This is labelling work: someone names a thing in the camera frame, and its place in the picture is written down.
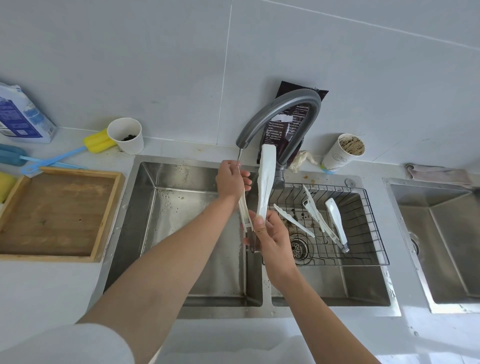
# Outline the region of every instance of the blue brush handle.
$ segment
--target blue brush handle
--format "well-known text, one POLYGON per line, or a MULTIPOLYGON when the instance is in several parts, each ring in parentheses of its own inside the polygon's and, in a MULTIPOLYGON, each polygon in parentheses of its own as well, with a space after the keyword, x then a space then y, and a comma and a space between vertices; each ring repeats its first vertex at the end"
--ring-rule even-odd
MULTIPOLYGON (((41 162, 43 159, 38 159, 38 158, 32 158, 32 157, 27 157, 27 156, 20 156, 20 159, 23 160, 29 160, 30 162, 41 162)), ((53 167, 60 167, 60 168, 72 168, 74 170, 85 170, 85 167, 82 166, 77 166, 75 164, 69 164, 69 163, 62 163, 62 162, 55 162, 50 164, 53 167)))
POLYGON ((20 172, 21 172, 22 174, 30 174, 30 173, 33 173, 33 172, 37 171, 39 167, 49 166, 49 165, 52 164, 52 163, 58 162, 59 160, 62 160, 62 159, 64 159, 64 158, 66 158, 66 157, 69 157, 69 156, 72 156, 72 155, 74 155, 74 154, 80 153, 80 152, 82 152, 82 151, 84 151, 84 150, 86 150, 86 149, 87 149, 87 147, 82 146, 82 147, 80 147, 80 148, 78 148, 78 149, 75 149, 75 150, 72 150, 72 151, 70 151, 70 152, 67 152, 67 153, 64 153, 64 154, 60 154, 59 156, 56 156, 56 157, 54 157, 54 158, 44 159, 44 160, 41 161, 41 162, 34 163, 34 164, 30 165, 30 166, 23 167, 23 168, 20 170, 20 172))

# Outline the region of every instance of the white countertop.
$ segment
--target white countertop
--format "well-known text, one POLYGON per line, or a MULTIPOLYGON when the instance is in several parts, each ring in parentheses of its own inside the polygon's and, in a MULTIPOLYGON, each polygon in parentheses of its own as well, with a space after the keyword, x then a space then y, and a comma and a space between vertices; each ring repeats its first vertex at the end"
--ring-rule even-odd
MULTIPOLYGON (((48 145, 14 145, 27 150, 30 156, 49 158, 81 146, 82 138, 90 134, 59 128, 48 145)), ((13 144, 5 138, 0 143, 13 144)), ((233 147, 153 138, 145 139, 142 152, 214 162, 236 159, 237 153, 238 149, 233 147)), ((256 153, 254 148, 245 150, 242 162, 255 164, 256 153)), ((83 152, 68 162, 94 170, 121 171, 127 177, 133 156, 111 148, 97 155, 83 152)), ((305 173, 319 171, 308 162, 302 169, 305 173)), ((0 165, 0 170, 19 174, 19 168, 12 166, 0 165)), ((480 363, 480 315, 434 315, 428 309, 382 181, 383 177, 405 179, 404 169, 352 162, 343 167, 342 173, 362 178, 390 260, 388 270, 402 316, 358 317, 352 308, 350 314, 347 310, 340 316, 341 320, 373 354, 387 355, 382 358, 385 363, 480 363), (462 360, 460 355, 478 359, 462 360)), ((480 185, 479 175, 473 175, 472 179, 480 185)), ((99 271, 100 263, 0 262, 0 350, 48 328, 74 323, 88 306, 99 271)), ((282 338, 299 333, 291 318, 177 320, 163 350, 194 352, 246 346, 267 349, 282 338)))

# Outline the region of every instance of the tile grout line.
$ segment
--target tile grout line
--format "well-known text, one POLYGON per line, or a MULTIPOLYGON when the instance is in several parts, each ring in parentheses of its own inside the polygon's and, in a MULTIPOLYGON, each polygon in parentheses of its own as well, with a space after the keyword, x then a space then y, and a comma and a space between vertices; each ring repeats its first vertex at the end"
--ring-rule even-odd
POLYGON ((230 4, 230 17, 228 18, 227 46, 225 47, 225 64, 223 66, 222 94, 220 95, 220 110, 218 112, 218 129, 216 133, 217 145, 218 145, 218 138, 220 136, 220 118, 222 116, 223 85, 225 84, 225 71, 227 70, 228 38, 230 37, 230 22, 232 20, 232 7, 233 7, 233 0, 230 4))
POLYGON ((380 29, 391 30, 391 31, 394 31, 394 32, 407 34, 407 35, 410 35, 410 36, 417 36, 417 37, 424 38, 424 39, 428 39, 428 40, 434 40, 434 41, 437 41, 437 42, 450 44, 450 45, 452 45, 452 46, 458 46, 458 47, 463 47, 463 48, 467 48, 467 49, 472 49, 472 50, 480 51, 480 48, 478 48, 478 47, 472 47, 472 46, 469 46, 469 45, 467 45, 467 44, 456 43, 456 42, 453 42, 453 41, 451 41, 451 40, 434 38, 434 37, 432 37, 432 36, 424 36, 423 34, 411 33, 411 32, 407 32, 407 31, 405 31, 405 30, 401 30, 401 29, 390 28, 390 27, 388 27, 388 26, 382 26, 382 25, 372 24, 372 23, 368 23, 368 22, 363 22, 363 21, 361 21, 361 20, 355 20, 355 19, 345 18, 345 17, 339 16, 339 15, 328 14, 328 13, 326 13, 326 12, 319 12, 319 11, 317 11, 317 10, 305 9, 305 8, 301 8, 300 6, 283 4, 283 3, 281 3, 281 2, 276 2, 276 1, 272 1, 272 0, 260 0, 260 1, 269 2, 269 3, 271 3, 271 4, 276 4, 276 5, 287 6, 287 7, 289 7, 289 8, 293 8, 293 9, 297 9, 297 10, 304 10, 304 11, 306 11, 306 12, 313 12, 313 13, 315 13, 315 14, 321 14, 321 15, 325 15, 325 16, 330 16, 330 17, 336 18, 336 19, 348 20, 348 21, 350 21, 350 22, 354 22, 354 23, 358 23, 358 24, 363 24, 363 25, 368 25, 368 26, 373 26, 373 27, 380 28, 380 29))

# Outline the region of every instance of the white paper cup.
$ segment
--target white paper cup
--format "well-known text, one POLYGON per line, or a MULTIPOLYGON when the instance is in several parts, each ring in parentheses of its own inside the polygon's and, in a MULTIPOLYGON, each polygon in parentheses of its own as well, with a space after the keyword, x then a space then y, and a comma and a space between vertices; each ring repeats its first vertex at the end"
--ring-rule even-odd
POLYGON ((125 153, 138 154, 144 149, 142 126, 138 120, 132 118, 115 119, 108 125, 107 134, 125 153), (136 137, 123 141, 129 135, 136 135, 136 137))
POLYGON ((320 163, 320 168, 326 173, 335 173, 340 167, 364 153, 365 144, 360 138, 353 134, 342 134, 320 163))

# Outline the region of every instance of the faucet spout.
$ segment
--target faucet spout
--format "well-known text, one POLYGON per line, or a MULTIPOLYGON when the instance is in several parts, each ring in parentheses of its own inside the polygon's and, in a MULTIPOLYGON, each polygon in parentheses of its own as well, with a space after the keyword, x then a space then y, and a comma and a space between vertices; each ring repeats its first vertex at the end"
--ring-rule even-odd
POLYGON ((245 149, 255 134, 257 134, 274 116, 282 111, 285 111, 286 109, 291 108, 292 106, 297 106, 299 104, 307 104, 309 106, 308 112, 300 123, 297 131, 292 136, 292 139, 288 143, 285 150, 280 156, 277 156, 275 180, 273 185, 274 189, 283 189, 285 187, 283 170, 287 165, 288 158, 290 158, 292 153, 298 147, 300 142, 303 140, 303 137, 317 118, 318 113, 320 112, 320 106, 322 104, 320 96, 318 96, 318 94, 313 90, 303 88, 300 90, 290 91, 282 96, 277 97, 271 103, 265 105, 250 119, 236 141, 236 144, 239 148, 245 149))

